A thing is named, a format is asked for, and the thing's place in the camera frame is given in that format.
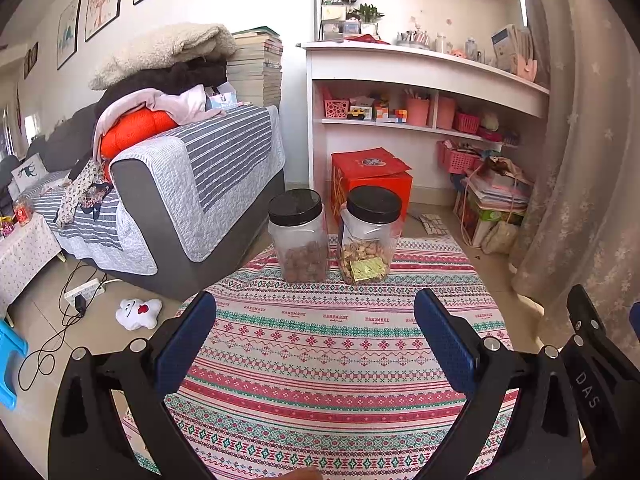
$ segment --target tiled floor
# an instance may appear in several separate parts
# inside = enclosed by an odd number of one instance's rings
[[[537,352],[539,347],[536,345],[534,334],[540,314],[537,310],[519,301],[511,289],[511,275],[508,270],[507,257],[503,254],[486,255],[480,250],[466,246],[460,234],[460,224],[449,208],[412,204],[410,211],[414,214],[433,212],[441,216],[498,304],[514,348],[521,351]],[[335,232],[334,224],[330,223],[330,230]],[[405,237],[423,237],[425,231],[419,221],[407,217],[402,234]],[[270,238],[265,231],[254,242],[248,257],[255,256],[269,243]],[[9,313],[14,320],[15,330],[28,341],[30,351],[40,348],[47,339],[62,329],[62,314],[58,309],[58,296],[76,263],[72,258],[68,258],[65,263],[54,258],[10,307]],[[93,269],[89,267],[80,269],[69,288],[83,283],[92,272]],[[92,353],[101,353],[124,348],[134,338],[134,335],[115,320],[114,313],[120,300],[124,298],[149,300],[157,297],[157,294],[129,283],[116,282],[106,285],[106,292],[95,298],[86,316],[67,330],[62,348],[55,354],[56,366],[53,372],[48,376],[37,377],[27,392],[23,392],[17,387],[16,375],[19,361],[14,360],[12,363],[12,381],[17,389],[18,403],[12,412],[0,404],[0,420],[27,459],[44,478],[47,477],[47,444],[51,413],[58,385],[72,349],[77,346],[86,346]],[[162,321],[175,315],[180,302],[167,298],[160,299],[163,307],[159,320]],[[139,329],[135,332],[135,336],[149,337],[152,332],[147,329]],[[50,344],[59,345],[60,338],[56,338]],[[47,372],[50,368],[50,358],[47,358],[42,364],[42,369]],[[27,386],[31,381],[35,369],[36,357],[34,356],[30,358],[22,370],[21,379],[24,386]],[[118,412],[123,413],[127,407],[124,396],[117,392],[115,401]]]

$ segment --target potted plant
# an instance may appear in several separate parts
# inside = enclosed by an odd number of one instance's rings
[[[360,4],[360,7],[353,9],[357,17],[360,19],[360,30],[363,34],[371,34],[378,36],[377,21],[384,17],[382,12],[378,12],[378,8],[371,4]]]

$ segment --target patterned tablecloth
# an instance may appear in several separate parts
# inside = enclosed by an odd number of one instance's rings
[[[325,283],[285,283],[267,249],[207,289],[216,325],[164,402],[219,479],[309,465],[331,480],[413,478],[465,402],[414,321],[425,286],[481,336],[511,347],[494,300],[448,235],[400,240],[385,282],[357,288],[341,282],[335,261]],[[507,394],[474,469],[491,462],[515,397]],[[123,424],[139,462],[156,470],[130,413]]]
[[[59,252],[60,244],[38,213],[24,227],[16,226],[7,238],[0,237],[0,319],[4,319],[7,307],[24,287]]]

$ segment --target side table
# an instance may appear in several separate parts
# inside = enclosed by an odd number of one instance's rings
[[[44,216],[34,213],[31,221],[0,240],[0,319],[39,270],[57,254],[64,261],[60,244]]]

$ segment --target yellow toy car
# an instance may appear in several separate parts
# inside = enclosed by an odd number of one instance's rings
[[[362,108],[353,108],[352,110],[347,112],[347,119],[364,121],[365,117],[367,117],[367,112]]]

